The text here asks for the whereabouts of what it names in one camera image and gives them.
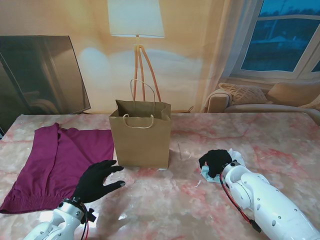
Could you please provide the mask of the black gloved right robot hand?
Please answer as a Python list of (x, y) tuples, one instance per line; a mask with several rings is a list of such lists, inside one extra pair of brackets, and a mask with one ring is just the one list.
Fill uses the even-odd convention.
[(233, 160), (230, 154), (225, 149), (213, 149), (209, 150), (199, 160), (199, 167), (204, 165), (208, 166), (208, 175), (211, 178), (215, 178), (216, 175), (220, 175), (225, 166), (230, 164)]

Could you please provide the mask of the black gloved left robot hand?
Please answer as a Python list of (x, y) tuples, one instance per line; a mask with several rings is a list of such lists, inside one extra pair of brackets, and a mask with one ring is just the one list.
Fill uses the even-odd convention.
[(80, 177), (71, 198), (78, 198), (83, 204), (91, 203), (124, 187), (126, 183), (123, 180), (103, 185), (109, 175), (124, 169), (116, 163), (116, 160), (104, 160), (89, 166)]

